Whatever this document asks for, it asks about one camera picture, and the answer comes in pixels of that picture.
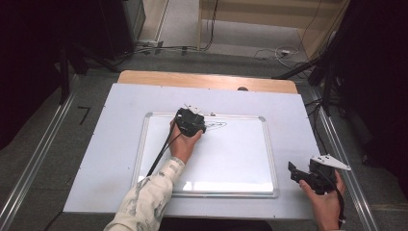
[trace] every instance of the stand leg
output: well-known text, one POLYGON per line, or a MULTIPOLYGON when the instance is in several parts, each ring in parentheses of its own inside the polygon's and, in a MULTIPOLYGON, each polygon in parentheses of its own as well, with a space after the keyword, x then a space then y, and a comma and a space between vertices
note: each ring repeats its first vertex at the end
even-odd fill
POLYGON ((69 74, 68 74, 68 58, 66 55, 66 47, 60 50, 60 72, 61 72, 61 100, 60 105, 62 105, 67 97, 69 96, 69 74))
POLYGON ((296 74, 298 74, 298 73, 300 73, 302 71, 305 71, 305 70, 309 69, 312 66, 315 66, 315 65, 319 64, 320 60, 321 60, 321 57, 317 57, 317 58, 311 60, 310 62, 308 62, 306 64, 303 64, 300 67, 289 71, 288 73, 285 73, 283 75, 279 75, 277 77, 272 77, 271 79, 287 80, 287 79, 291 78, 292 76, 294 76, 294 75, 296 75, 296 74))
POLYGON ((327 116, 330 116, 329 106, 330 106, 330 92, 333 85, 333 80, 335 77, 335 68, 333 62, 330 63, 328 70, 324 75, 324 89, 321 106, 326 112, 327 116))
POLYGON ((84 47, 84 46, 82 46, 80 44, 75 44, 75 43, 73 44, 73 46, 74 46, 75 49, 79 50, 84 55, 92 58, 93 60, 97 61, 99 64, 107 67, 110 71, 115 72, 115 73, 120 72, 120 71, 117 70, 117 68, 114 65, 109 64, 108 62, 104 61, 103 59, 101 59, 97 55, 93 54, 93 52, 88 50, 86 47, 84 47))
POLYGON ((70 45, 69 50, 67 51, 67 56, 69 62, 75 70, 75 73, 82 75, 87 74, 89 68, 84 60, 83 54, 79 50, 74 49, 74 47, 70 45))

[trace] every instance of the black equipment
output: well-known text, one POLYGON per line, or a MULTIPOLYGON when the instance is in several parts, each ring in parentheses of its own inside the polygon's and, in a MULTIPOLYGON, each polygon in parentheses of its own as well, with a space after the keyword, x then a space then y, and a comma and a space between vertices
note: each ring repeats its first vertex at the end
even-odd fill
POLYGON ((300 180, 306 181, 316 194, 330 193, 333 185, 336 185, 336 175, 333 167, 322 165, 314 160, 310 160, 310 173, 296 169, 296 166, 289 162, 288 170, 291 172, 291 179, 299 183, 300 180))
POLYGON ((178 128, 186 137, 193 137, 199 130, 205 133, 204 116, 194 114, 188 109, 179 109, 175 118, 178 128))

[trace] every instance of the white object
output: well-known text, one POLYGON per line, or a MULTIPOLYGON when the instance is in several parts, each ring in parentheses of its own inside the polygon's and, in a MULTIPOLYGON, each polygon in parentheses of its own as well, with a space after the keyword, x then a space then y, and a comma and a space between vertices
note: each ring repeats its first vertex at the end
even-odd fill
MULTIPOLYGON (((173 114, 147 114, 135 166, 133 185, 144 179, 156 160, 173 114)), ((209 126, 194 148, 173 196, 276 197, 273 155, 267 122, 259 116, 205 116, 209 126)), ((165 152, 156 170, 170 159, 165 152)))
POLYGON ((112 86, 64 212, 115 213, 132 185, 145 115, 176 114, 187 99, 205 112, 266 119, 280 193, 273 199, 172 198, 167 216, 313 218, 310 201, 287 169, 288 161, 300 166, 319 153, 299 94, 126 84, 112 86))
POLYGON ((194 106, 190 104, 185 103, 184 105, 194 114, 199 114, 201 112, 199 108, 195 108, 194 106))
POLYGON ((350 166, 343 164, 342 162, 338 161, 336 158, 330 155, 317 156, 311 159, 318 163, 321 163, 324 166, 336 167, 344 170, 351 170, 350 166))

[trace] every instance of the cable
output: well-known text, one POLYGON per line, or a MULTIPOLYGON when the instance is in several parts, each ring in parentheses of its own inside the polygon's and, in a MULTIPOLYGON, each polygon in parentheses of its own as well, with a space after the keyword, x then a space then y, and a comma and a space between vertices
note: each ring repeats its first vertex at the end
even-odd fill
MULTIPOLYGON (((334 20, 334 22, 332 23, 332 25, 330 26, 330 28, 329 28, 328 31, 331 31, 331 29, 333 28, 333 26, 336 24, 336 22, 337 22, 337 20, 339 19, 340 15, 343 13, 343 11, 344 11, 346 5, 347 5, 347 4, 344 4, 344 5, 343 5, 342 9, 339 11, 339 14, 337 14, 336 19, 334 20)), ((326 42, 326 50, 328 49, 331 36, 332 36, 332 35, 330 35, 329 38, 327 39, 327 42, 326 42)))
POLYGON ((169 144, 168 144, 168 146, 165 148, 165 151, 164 152, 166 152, 166 150, 171 146, 171 144, 178 138, 178 137, 180 137, 182 134, 180 133, 179 135, 177 135, 169 144))
POLYGON ((305 103, 305 107, 309 107, 310 105, 312 105, 312 104, 314 104, 314 103, 320 103, 321 100, 323 100, 323 99, 322 99, 322 98, 319 98, 319 99, 313 100, 312 102, 305 103))
POLYGON ((47 224, 47 226, 44 228, 44 231, 47 231, 50 227, 51 227, 51 225, 54 223, 54 221, 61 215, 63 213, 63 210, 60 210, 55 216, 54 216, 54 218, 52 218, 51 220, 50 220, 50 222, 47 224))
POLYGON ((316 134, 316 135, 318 136, 318 139, 319 139, 321 145, 323 146, 323 149, 324 149, 325 154, 328 154, 326 145, 324 145, 323 139, 321 138, 320 133, 319 133, 319 130, 318 130, 318 123, 317 123, 317 121, 318 121, 318 116, 319 116, 320 108, 321 108, 321 103, 318 103, 318 104, 316 105, 315 109, 314 109, 312 112, 310 112, 310 113, 308 114, 308 116, 311 115, 311 114, 313 114, 313 121, 314 121, 313 134, 316 134))
MULTIPOLYGON (((143 52, 147 52, 147 51, 152 51, 152 50, 172 50, 172 51, 182 51, 185 52, 187 50, 191 51, 191 52, 204 52, 207 51, 208 49, 210 49, 211 45, 213 44, 213 40, 214 40, 214 28, 216 25, 216 16, 217 16, 217 8, 218 8, 218 0, 216 1, 216 5, 214 7, 214 12, 213 12, 213 18, 212 18, 212 28, 211 28, 211 37, 210 37, 210 41, 207 43, 207 45, 204 48, 199 48, 196 46, 162 46, 162 47, 153 47, 153 46, 149 46, 147 48, 142 48, 139 50, 136 50, 130 54, 127 54, 125 56, 125 58, 119 62, 117 62, 116 64, 113 64, 113 66, 117 66, 122 64, 123 62, 125 62, 129 57, 131 57, 134 54, 138 54, 138 53, 143 53, 143 52)), ((98 65, 92 65, 94 68, 96 67, 103 67, 103 66, 98 66, 98 65)))
POLYGON ((342 196, 342 193, 337 189, 337 186, 331 182, 331 180, 323 174, 320 170, 316 169, 316 171, 319 173, 320 176, 322 176, 333 188, 334 191, 336 191, 337 197, 339 199, 339 204, 340 204, 340 213, 339 213, 339 228, 342 227, 342 224, 345 223, 345 215, 344 215, 344 199, 342 196))
POLYGON ((149 172, 147 173, 146 177, 150 176, 153 173, 154 168, 156 168, 156 165, 159 163, 160 159, 162 159, 163 154, 165 154, 165 151, 167 149, 166 145, 167 145, 168 141, 170 140, 170 137, 171 137, 171 134, 173 133, 173 129, 174 129, 175 124, 176 124, 176 121, 175 121, 175 118, 174 118, 173 124, 171 124, 170 131, 168 132, 168 136, 166 138, 165 144, 163 145, 162 150, 157 155, 156 160, 154 161, 154 163, 153 163, 152 167, 150 168, 149 172))
POLYGON ((307 27, 306 27, 306 29, 305 29, 305 32, 303 33, 302 39, 300 40, 300 43, 299 43, 299 45, 297 46, 297 50, 300 49, 300 45, 303 43, 303 39, 305 38, 306 32, 307 32, 307 30, 309 29, 310 25, 312 25, 313 21, 315 21, 316 17, 318 16, 318 12, 319 12, 319 9, 320 9, 320 5, 321 5, 321 0, 319 1, 318 8, 316 9, 315 16, 313 17, 312 21, 309 22, 309 25, 307 25, 307 27))
MULTIPOLYGON (((290 48, 293 48, 294 52, 290 55, 289 58, 291 58, 293 55, 299 53, 299 50, 296 49, 296 48, 293 47, 293 46, 279 46, 279 47, 277 47, 277 48, 275 49, 275 51, 274 51, 274 54, 275 54, 275 59, 278 60, 278 62, 279 62, 280 64, 282 64, 282 65, 284 65, 285 67, 290 68, 290 69, 295 69, 298 64, 308 64, 308 62, 307 62, 307 63, 306 63, 306 62, 296 63, 294 66, 290 66, 290 65, 288 65, 288 64, 285 64, 285 63, 282 61, 282 59, 283 59, 283 58, 287 58, 288 56, 278 57, 278 50, 279 50, 280 48, 282 48, 282 47, 290 47, 290 48)), ((306 76, 306 78, 309 77, 304 71, 302 71, 302 73, 306 76)), ((305 77, 302 77, 302 76, 300 76, 299 74, 296 74, 296 76, 299 77, 300 79, 305 79, 305 77)))

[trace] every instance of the black cable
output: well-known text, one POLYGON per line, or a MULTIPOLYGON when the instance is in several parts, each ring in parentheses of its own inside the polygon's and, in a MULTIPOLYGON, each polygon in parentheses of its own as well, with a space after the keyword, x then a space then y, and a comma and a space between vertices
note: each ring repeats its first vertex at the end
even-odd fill
POLYGON ((339 199, 339 204, 340 204, 340 214, 339 214, 339 228, 342 227, 342 224, 345 223, 345 215, 344 215, 344 199, 342 196, 342 193, 337 189, 337 186, 331 182, 331 180, 323 174, 320 170, 316 169, 316 171, 319 173, 320 176, 322 176, 333 188, 334 191, 336 191, 337 197, 339 199))
POLYGON ((321 0, 319 1, 318 8, 316 9, 315 16, 313 17, 312 21, 309 22, 309 25, 307 25, 307 27, 306 27, 306 29, 305 29, 305 32, 303 33, 302 39, 300 40, 300 43, 299 43, 299 45, 297 46, 297 50, 299 50, 300 45, 302 44, 303 39, 305 38, 306 32, 307 32, 307 30, 309 29, 310 25, 312 25, 313 21, 315 21, 316 17, 318 16, 318 12, 319 12, 319 9, 320 9, 320 5, 321 5, 321 0))
POLYGON ((180 137, 181 136, 181 133, 179 134, 179 135, 177 135, 174 139, 173 139, 173 141, 171 141, 169 144, 168 144, 168 146, 165 148, 165 151, 164 152, 166 152, 166 150, 171 146, 171 144, 178 138, 178 137, 180 137))
MULTIPOLYGON (((341 10, 339 11, 339 13, 337 14, 336 19, 333 21, 333 23, 332 23, 332 25, 330 26, 330 28, 329 28, 328 31, 331 31, 331 29, 334 27, 334 25, 336 24, 336 22, 337 22, 337 20, 339 19, 340 15, 341 15, 342 12, 344 11, 346 5, 347 5, 347 4, 344 4, 344 5, 343 5, 342 9, 341 9, 341 10)), ((331 35, 330 35, 329 38, 327 39, 326 47, 325 47, 324 50, 327 50, 327 49, 328 49, 328 46, 329 46, 329 43, 330 43, 330 39, 331 39, 331 35)))
POLYGON ((319 116, 320 108, 321 108, 321 103, 318 103, 315 109, 311 113, 309 113, 308 116, 313 114, 313 120, 314 120, 313 134, 316 134, 318 136, 318 139, 321 145, 323 146, 325 154, 328 154, 326 145, 324 145, 323 139, 321 138, 319 130, 318 130, 318 116, 319 116))
MULTIPOLYGON (((308 63, 309 63, 309 62, 299 62, 299 63, 296 63, 296 64, 293 66, 293 68, 296 68, 296 66, 299 65, 299 64, 308 64, 308 63)), ((301 76, 299 76, 299 74, 296 74, 297 77, 299 77, 300 79, 309 78, 309 75, 307 75, 307 74, 305 73, 305 71, 302 71, 302 73, 303 73, 306 77, 301 77, 301 76)))
POLYGON ((174 118, 173 124, 171 124, 170 131, 168 132, 168 136, 166 138, 165 144, 163 145, 162 150, 157 155, 156 160, 154 161, 154 163, 153 163, 152 167, 150 168, 149 172, 147 173, 146 177, 150 176, 153 173, 154 168, 156 168, 156 165, 159 163, 160 159, 162 159, 163 154, 165 154, 165 151, 167 149, 166 145, 167 145, 168 141, 170 140, 170 137, 171 137, 171 134, 173 133, 173 129, 174 129, 175 124, 176 124, 176 121, 175 121, 175 118, 174 118))
POLYGON ((208 42, 207 46, 204 49, 200 48, 200 51, 207 51, 210 46, 213 44, 213 40, 214 40, 214 27, 216 24, 216 16, 217 16, 217 8, 218 8, 218 0, 216 1, 216 6, 214 7, 214 12, 213 12, 213 20, 211 22, 211 37, 210 37, 210 41, 208 42))
POLYGON ((54 216, 54 218, 52 218, 51 220, 50 220, 50 222, 47 224, 47 226, 44 228, 44 231, 47 231, 50 227, 51 227, 51 225, 54 223, 54 221, 61 215, 63 213, 63 210, 60 210, 55 216, 54 216))
POLYGON ((320 103, 321 100, 322 98, 319 98, 319 99, 313 100, 312 102, 305 103, 305 107, 309 107, 310 105, 315 104, 315 103, 320 103))

